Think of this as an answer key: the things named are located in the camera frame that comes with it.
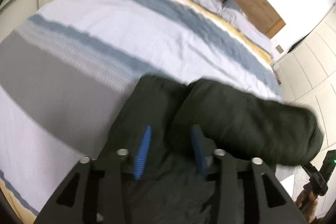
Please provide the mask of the right hand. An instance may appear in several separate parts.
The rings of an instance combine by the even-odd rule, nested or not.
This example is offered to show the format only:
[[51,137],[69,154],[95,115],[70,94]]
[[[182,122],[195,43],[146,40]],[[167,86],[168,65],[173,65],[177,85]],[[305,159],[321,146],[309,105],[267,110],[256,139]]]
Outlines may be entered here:
[[303,186],[302,192],[298,195],[296,205],[299,207],[307,223],[312,223],[316,219],[318,197],[311,189],[310,183]]

